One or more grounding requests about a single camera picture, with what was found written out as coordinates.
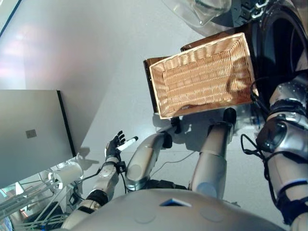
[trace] woven basket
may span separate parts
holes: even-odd
[[[251,102],[254,72],[244,33],[163,59],[150,73],[161,119]]]

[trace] gray panel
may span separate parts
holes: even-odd
[[[72,157],[55,90],[0,90],[0,188]]]

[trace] robot forearm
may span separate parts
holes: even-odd
[[[87,198],[82,201],[79,207],[65,220],[62,228],[72,229],[78,223],[86,219],[91,213],[101,208],[108,201],[112,200],[115,186],[119,181],[116,168],[119,160],[116,157],[106,159],[99,178],[96,180],[93,190]]]
[[[308,230],[307,74],[280,84],[256,139],[264,152],[275,205],[292,230]]]

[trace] black cable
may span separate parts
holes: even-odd
[[[253,101],[253,103],[255,105],[257,105],[257,107],[261,108],[261,110],[266,113],[267,115],[269,114],[269,109],[265,106],[265,104],[260,100],[259,96],[257,96],[257,94],[254,93],[253,88],[254,85],[260,81],[260,80],[265,80],[268,79],[269,77],[262,77],[262,78],[258,78],[257,80],[255,80],[251,85],[250,85],[250,97],[251,100]]]
[[[96,172],[95,174],[93,174],[93,175],[91,175],[91,176],[88,176],[88,177],[85,177],[84,179],[82,179],[82,180],[80,180],[80,181],[78,181],[78,182],[76,183],[76,185],[73,187],[73,193],[75,194],[76,197],[78,197],[80,200],[84,201],[84,198],[82,198],[82,197],[78,194],[78,185],[81,184],[82,182],[84,182],[85,180],[88,180],[88,179],[90,179],[90,178],[92,178],[92,177],[97,176],[97,175],[101,172],[102,168],[103,168],[105,165],[107,165],[107,164],[113,164],[113,165],[115,165],[115,163],[114,163],[113,161],[107,161],[107,162],[105,162],[105,163],[97,170],[97,172]]]
[[[256,150],[252,151],[252,150],[249,150],[249,149],[245,149],[244,148],[244,144],[243,144],[243,138],[246,138],[254,147]],[[270,196],[271,196],[271,199],[274,203],[274,205],[277,207],[277,199],[276,199],[276,196],[275,196],[275,192],[274,192],[274,188],[273,188],[273,185],[270,181],[270,174],[269,174],[269,166],[268,166],[268,161],[275,155],[278,155],[278,154],[281,154],[279,152],[277,153],[274,153],[272,155],[270,155],[268,158],[265,158],[264,154],[262,153],[262,151],[258,148],[258,146],[245,134],[242,134],[241,135],[241,147],[242,147],[242,151],[247,154],[247,155],[255,155],[257,157],[259,157],[262,162],[263,162],[263,165],[264,165],[264,178],[268,181],[269,183],[269,192],[270,192]]]
[[[124,177],[123,177],[123,175],[122,175],[122,172],[120,172],[120,174],[121,174],[121,177],[122,177],[122,180],[123,180],[123,184],[124,184],[124,192],[125,192],[125,194],[126,194],[126,193],[127,193],[127,190],[126,190],[125,180],[124,180]]]

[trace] gray floor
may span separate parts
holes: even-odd
[[[220,29],[208,25],[204,34]],[[24,0],[0,38],[0,88],[61,90],[75,145],[82,147],[80,162],[90,175],[119,130],[140,138],[122,153],[128,163],[140,141],[166,124],[153,114],[143,60],[176,54],[200,38],[161,1]],[[245,116],[248,108],[238,109],[241,120],[228,147],[225,200],[285,227],[261,161],[240,148],[240,134],[253,138],[257,131]],[[221,110],[186,116],[185,132],[161,152],[155,169],[198,151],[207,126],[220,116]],[[154,178],[187,186],[197,158],[194,153],[166,164]],[[84,182],[84,193],[94,181]],[[120,180],[115,197],[123,193]]]

